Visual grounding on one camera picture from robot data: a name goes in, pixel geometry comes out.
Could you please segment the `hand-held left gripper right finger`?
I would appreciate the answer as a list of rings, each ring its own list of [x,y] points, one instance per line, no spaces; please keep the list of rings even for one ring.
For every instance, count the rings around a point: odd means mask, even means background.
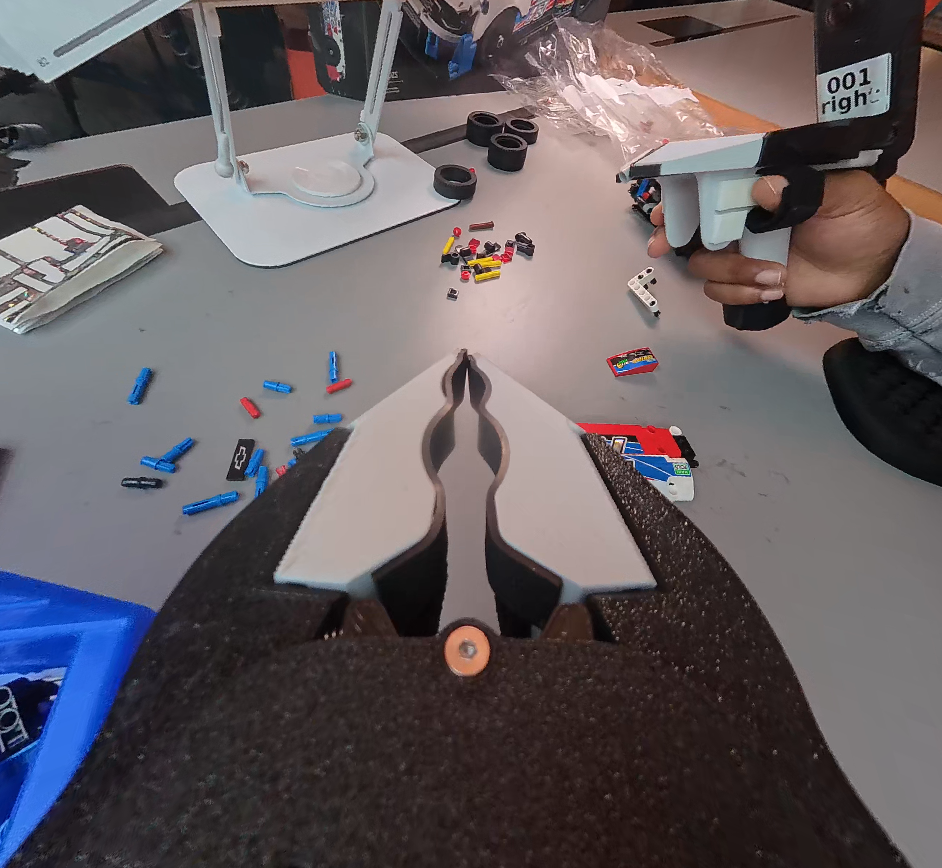
[[[587,597],[656,581],[583,430],[487,358],[469,357],[477,447],[493,473],[485,560],[498,597]]]

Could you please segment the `blue plastic bin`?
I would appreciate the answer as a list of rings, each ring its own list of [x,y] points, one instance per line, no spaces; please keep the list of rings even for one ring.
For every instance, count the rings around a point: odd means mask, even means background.
[[[155,612],[1,573],[1,675],[64,666],[39,741],[1,762],[1,865],[40,824],[86,757]]]

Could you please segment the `person's right forearm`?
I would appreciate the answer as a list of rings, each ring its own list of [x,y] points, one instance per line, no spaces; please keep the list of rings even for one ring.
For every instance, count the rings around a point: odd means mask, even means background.
[[[941,383],[941,226],[911,211],[909,233],[889,278],[869,296],[824,309],[794,308],[804,323],[852,332],[870,353],[885,353]]]

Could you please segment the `scatter of toy pins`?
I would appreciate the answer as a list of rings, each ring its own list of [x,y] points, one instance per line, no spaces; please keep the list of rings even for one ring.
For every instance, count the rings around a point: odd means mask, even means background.
[[[328,395],[338,391],[345,391],[351,386],[351,379],[343,379],[340,376],[340,359],[336,350],[328,352],[326,366],[328,383],[325,392]],[[135,387],[128,397],[129,404],[137,405],[139,403],[139,397],[143,395],[145,386],[149,384],[151,377],[152,369],[145,367],[141,370],[135,380]],[[324,439],[336,429],[337,425],[342,422],[343,415],[341,413],[314,414],[312,416],[314,430],[290,438],[289,443],[292,457],[285,465],[275,470],[276,476],[285,475],[289,469],[299,462],[302,450],[322,443]],[[160,456],[142,456],[139,461],[140,466],[154,474],[125,476],[120,481],[120,487],[136,492],[150,492],[163,487],[165,484],[163,477],[168,474],[175,474],[177,472],[178,462],[187,455],[195,445],[195,439],[187,437],[172,445],[168,451]],[[255,451],[249,463],[249,467],[247,468],[246,478],[244,480],[252,482],[253,498],[258,498],[266,491],[269,481],[268,473],[268,467],[265,465],[265,448],[256,441]],[[206,511],[229,507],[239,500],[240,492],[237,489],[231,489],[183,505],[182,514],[185,517],[192,517]]]

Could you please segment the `folded sticker sheet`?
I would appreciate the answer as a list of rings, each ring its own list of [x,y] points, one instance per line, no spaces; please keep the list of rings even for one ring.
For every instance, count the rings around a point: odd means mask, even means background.
[[[123,280],[158,240],[75,205],[1,239],[1,327],[25,334]]]

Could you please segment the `clear plastic bags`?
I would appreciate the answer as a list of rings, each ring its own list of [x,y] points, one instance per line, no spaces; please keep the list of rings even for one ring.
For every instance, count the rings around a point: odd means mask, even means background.
[[[652,49],[602,23],[557,19],[489,75],[559,131],[606,140],[623,166],[669,141],[725,134]]]

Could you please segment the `white book stand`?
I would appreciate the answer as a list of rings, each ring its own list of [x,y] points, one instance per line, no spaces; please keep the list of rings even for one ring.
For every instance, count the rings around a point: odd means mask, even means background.
[[[250,266],[277,268],[446,211],[434,169],[380,131],[404,0],[382,0],[366,96],[350,132],[240,155],[221,54],[219,12],[246,3],[190,3],[216,138],[216,158],[180,171],[177,190],[218,239]]]

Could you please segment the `person's right hand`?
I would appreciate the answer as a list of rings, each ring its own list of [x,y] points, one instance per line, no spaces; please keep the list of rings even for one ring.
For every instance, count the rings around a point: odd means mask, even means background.
[[[697,250],[689,273],[724,305],[784,300],[826,309],[871,295],[890,276],[909,235],[908,212],[860,170],[827,173],[818,212],[795,226],[786,265],[750,259],[734,247]]]

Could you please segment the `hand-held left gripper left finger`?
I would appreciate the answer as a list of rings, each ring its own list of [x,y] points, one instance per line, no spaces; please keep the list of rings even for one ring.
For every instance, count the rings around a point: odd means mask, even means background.
[[[439,471],[454,445],[467,351],[446,355],[359,416],[286,553],[279,584],[378,593],[379,573],[444,523]]]

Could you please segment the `pile of small toy pieces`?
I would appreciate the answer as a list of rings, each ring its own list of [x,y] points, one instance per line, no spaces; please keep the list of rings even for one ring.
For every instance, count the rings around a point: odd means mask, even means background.
[[[480,239],[495,227],[492,221],[477,222],[468,228],[454,226],[449,232],[439,255],[440,268],[450,276],[450,285],[445,296],[456,301],[460,295],[460,284],[476,286],[497,281],[516,260],[530,261],[536,251],[534,239],[519,231],[512,238],[498,241]]]

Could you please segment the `red and white toy panel assembly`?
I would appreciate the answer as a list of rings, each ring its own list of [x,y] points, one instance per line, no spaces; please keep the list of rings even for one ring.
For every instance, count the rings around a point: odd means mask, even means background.
[[[586,433],[604,438],[613,451],[667,499],[685,503],[695,498],[693,472],[699,461],[679,427],[598,423],[579,426]]]

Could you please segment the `grey desk with wooden edge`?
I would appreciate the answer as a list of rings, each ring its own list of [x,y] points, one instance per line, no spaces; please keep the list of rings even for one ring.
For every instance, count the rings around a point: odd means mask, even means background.
[[[706,97],[782,127],[816,121],[814,17],[772,0],[610,12],[605,24],[652,49]]]

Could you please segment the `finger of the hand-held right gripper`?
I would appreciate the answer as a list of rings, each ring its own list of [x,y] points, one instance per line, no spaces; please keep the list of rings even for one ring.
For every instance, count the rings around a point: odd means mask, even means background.
[[[767,132],[667,141],[617,173],[617,182],[724,172],[724,179],[757,178]]]

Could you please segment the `white angled toy beam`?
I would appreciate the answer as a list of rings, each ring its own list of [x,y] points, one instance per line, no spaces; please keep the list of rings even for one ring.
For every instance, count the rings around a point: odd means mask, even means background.
[[[655,284],[656,276],[654,269],[648,266],[628,280],[628,291],[654,318],[660,318],[661,309],[659,303],[651,292],[651,288]]]

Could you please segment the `red stickered toy slope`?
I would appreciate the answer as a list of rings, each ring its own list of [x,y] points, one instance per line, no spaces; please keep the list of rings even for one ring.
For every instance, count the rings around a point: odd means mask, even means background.
[[[649,347],[642,346],[607,357],[606,365],[616,378],[621,379],[652,373],[659,362]]]

